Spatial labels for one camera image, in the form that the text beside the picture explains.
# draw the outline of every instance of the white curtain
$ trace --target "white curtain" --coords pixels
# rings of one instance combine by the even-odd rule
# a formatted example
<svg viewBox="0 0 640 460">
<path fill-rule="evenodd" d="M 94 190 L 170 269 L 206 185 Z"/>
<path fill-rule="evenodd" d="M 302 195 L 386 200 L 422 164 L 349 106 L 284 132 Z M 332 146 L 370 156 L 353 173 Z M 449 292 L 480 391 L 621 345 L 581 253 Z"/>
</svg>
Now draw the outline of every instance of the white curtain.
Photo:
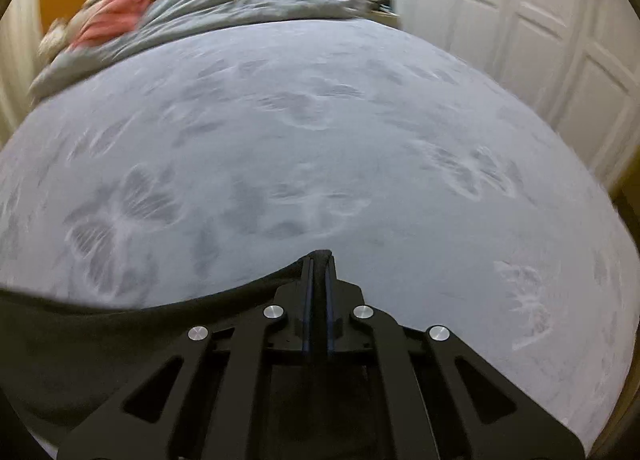
<svg viewBox="0 0 640 460">
<path fill-rule="evenodd" d="M 12 0 L 0 18 L 0 147 L 29 112 L 41 39 L 40 0 Z"/>
</svg>

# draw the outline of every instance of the dark cloth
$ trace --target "dark cloth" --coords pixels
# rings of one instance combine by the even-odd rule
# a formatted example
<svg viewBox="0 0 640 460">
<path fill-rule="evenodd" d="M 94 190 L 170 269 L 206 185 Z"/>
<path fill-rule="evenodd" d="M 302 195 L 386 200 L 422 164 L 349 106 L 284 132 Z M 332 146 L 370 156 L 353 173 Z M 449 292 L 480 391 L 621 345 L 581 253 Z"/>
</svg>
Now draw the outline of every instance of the dark cloth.
<svg viewBox="0 0 640 460">
<path fill-rule="evenodd" d="M 331 252 L 309 256 L 324 271 Z M 300 279 L 302 263 L 222 293 L 142 310 L 0 290 L 0 386 L 27 424 L 71 430 L 182 332 L 268 302 L 279 286 Z"/>
</svg>

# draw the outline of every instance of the silver screw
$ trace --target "silver screw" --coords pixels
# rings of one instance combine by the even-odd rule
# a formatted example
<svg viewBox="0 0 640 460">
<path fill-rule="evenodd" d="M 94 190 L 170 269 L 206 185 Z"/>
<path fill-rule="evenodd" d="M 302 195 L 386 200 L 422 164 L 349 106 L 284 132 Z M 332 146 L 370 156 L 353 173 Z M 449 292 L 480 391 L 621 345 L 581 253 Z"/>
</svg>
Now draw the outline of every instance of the silver screw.
<svg viewBox="0 0 640 460">
<path fill-rule="evenodd" d="M 191 339 L 192 341 L 202 341 L 204 338 L 206 338 L 206 336 L 209 335 L 209 330 L 207 330 L 204 326 L 194 326 L 189 331 L 188 335 L 189 339 Z"/>
<path fill-rule="evenodd" d="M 368 305 L 358 305 L 353 309 L 353 315 L 358 319 L 369 319 L 373 315 L 373 309 Z"/>
<path fill-rule="evenodd" d="M 446 341 L 449 339 L 451 332 L 446 326 L 436 325 L 429 329 L 429 335 L 434 341 Z"/>
<path fill-rule="evenodd" d="M 262 313 L 269 319 L 277 319 L 284 314 L 284 309 L 280 305 L 269 305 Z"/>
</svg>

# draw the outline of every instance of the gray blanket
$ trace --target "gray blanket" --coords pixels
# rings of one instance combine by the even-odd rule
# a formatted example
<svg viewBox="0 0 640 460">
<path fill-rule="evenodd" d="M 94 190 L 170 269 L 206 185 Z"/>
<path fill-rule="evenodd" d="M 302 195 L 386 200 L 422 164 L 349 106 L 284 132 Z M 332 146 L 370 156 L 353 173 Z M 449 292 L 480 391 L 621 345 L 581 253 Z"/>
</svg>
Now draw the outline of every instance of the gray blanket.
<svg viewBox="0 0 640 460">
<path fill-rule="evenodd" d="M 98 47 L 65 50 L 31 85 L 34 101 L 172 40 L 225 27 L 300 18 L 351 18 L 348 0 L 156 0 L 137 30 Z"/>
<path fill-rule="evenodd" d="M 0 153 L 0 282 L 90 305 L 215 293 L 313 249 L 447 325 L 590 448 L 638 327 L 607 193 L 486 76 L 366 20 L 164 44 L 44 100 Z"/>
</svg>

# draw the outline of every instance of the pink pillow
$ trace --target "pink pillow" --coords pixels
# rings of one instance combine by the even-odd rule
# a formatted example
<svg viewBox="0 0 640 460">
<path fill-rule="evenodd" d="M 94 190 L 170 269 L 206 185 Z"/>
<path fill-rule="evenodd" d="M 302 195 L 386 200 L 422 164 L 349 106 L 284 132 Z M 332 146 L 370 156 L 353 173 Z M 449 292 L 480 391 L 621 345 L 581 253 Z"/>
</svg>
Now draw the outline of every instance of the pink pillow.
<svg viewBox="0 0 640 460">
<path fill-rule="evenodd" d="M 69 47 L 95 47 L 135 30 L 153 0 L 103 0 Z"/>
</svg>

